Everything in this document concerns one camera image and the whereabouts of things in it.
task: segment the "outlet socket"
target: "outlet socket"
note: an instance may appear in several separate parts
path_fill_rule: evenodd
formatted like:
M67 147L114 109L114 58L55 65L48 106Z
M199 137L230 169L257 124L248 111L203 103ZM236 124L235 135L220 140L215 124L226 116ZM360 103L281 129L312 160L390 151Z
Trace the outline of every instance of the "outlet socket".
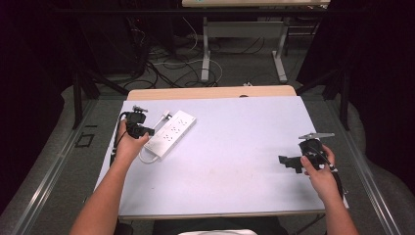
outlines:
M157 133L144 145L153 154L164 157L196 123L196 118L183 111L178 111Z

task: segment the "black device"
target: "black device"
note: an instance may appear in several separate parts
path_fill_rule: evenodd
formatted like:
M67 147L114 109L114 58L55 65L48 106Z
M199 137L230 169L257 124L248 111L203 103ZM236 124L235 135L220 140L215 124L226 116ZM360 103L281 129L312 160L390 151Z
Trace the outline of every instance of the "black device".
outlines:
M136 139L138 139L140 136L143 136L146 132L148 132L150 136L155 135L154 129L141 125L146 120L146 116L143 114L143 112L147 111L136 106L133 107L133 111L134 112L132 113L126 114L126 128L128 134Z
M323 151L323 145L316 138L334 136L332 133L310 133L299 137L299 139L305 139L300 142L301 153L306 156L315 169L320 169L320 165L330 164L327 160L327 155ZM288 158L285 156L279 156L280 164L286 167L294 168L296 173L302 173L301 157Z
M146 132L149 133L150 136L155 135L154 129L142 125L144 121L146 120L146 116L143 114L143 112L147 112L147 110L144 110L137 106L133 106L132 111L133 112L123 112L118 118L118 123L116 124L113 151L111 152L111 157L110 157L110 165L113 163L115 159L116 147L118 146L118 143L120 139L122 138L122 136L125 134L123 133L122 136L118 140L119 124L121 123L122 117L125 116L126 118L126 124L125 124L126 132L131 137L138 139L140 138L140 136L143 136L144 134L146 134Z

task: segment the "table surface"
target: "table surface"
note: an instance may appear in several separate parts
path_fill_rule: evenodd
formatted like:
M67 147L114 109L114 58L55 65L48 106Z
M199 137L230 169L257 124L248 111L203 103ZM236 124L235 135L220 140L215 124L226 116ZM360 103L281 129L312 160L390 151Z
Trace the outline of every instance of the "table surface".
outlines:
M330 0L183 0L183 7L265 7L328 5Z
M279 155L299 156L298 137L315 131L291 86L134 90L121 111L131 111L133 105L149 110L146 126L153 126L166 109L173 114L182 110L197 122L161 161L134 161L120 218L324 211L308 178L278 161ZM97 185L109 168L112 145ZM142 156L150 153L143 150Z

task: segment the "black curtain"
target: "black curtain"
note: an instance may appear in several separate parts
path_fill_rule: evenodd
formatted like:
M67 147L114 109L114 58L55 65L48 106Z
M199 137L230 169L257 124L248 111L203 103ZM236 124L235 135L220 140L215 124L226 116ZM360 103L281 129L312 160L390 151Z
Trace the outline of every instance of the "black curtain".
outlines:
M333 0L331 9L361 9L369 2ZM410 1L373 1L369 18L323 20L300 70L307 84L347 59L353 39L350 96L366 132L366 156L398 176L415 193L415 21ZM367 24L363 33L359 27Z
M30 171L64 106L71 85L67 58L37 1L0 3L2 143L0 212Z

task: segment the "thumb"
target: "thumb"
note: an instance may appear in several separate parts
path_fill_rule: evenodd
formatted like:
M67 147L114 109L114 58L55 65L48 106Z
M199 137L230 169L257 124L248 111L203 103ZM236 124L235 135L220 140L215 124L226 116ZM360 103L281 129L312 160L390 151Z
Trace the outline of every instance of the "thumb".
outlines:
M143 136L141 136L141 137L138 139L138 141L139 141L142 145L144 145L144 144L146 144L146 143L149 141L149 139L150 139L149 132L146 132Z
M307 171L308 175L311 176L312 174L317 172L317 170L314 168L314 166L312 165L312 163L306 156L302 156L300 158L300 161L301 161L302 166L305 168L305 171Z

